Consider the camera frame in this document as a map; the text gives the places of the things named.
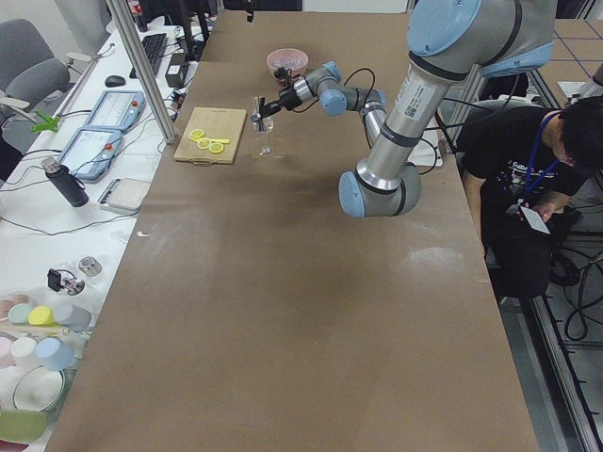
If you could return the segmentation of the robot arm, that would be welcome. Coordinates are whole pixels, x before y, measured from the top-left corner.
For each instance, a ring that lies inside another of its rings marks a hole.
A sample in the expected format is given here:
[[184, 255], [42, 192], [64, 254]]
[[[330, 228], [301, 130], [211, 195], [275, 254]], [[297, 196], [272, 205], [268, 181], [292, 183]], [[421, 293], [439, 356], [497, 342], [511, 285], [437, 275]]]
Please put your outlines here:
[[353, 218], [404, 214], [421, 193], [419, 172], [408, 157], [449, 87], [474, 66], [485, 78], [542, 67], [552, 55], [556, 8], [554, 1], [422, 1], [410, 18], [410, 66], [390, 112], [376, 89], [343, 86], [330, 61], [290, 83], [278, 100], [260, 102], [252, 120], [261, 124], [313, 99], [331, 116], [358, 112], [370, 153], [341, 175], [341, 208]]

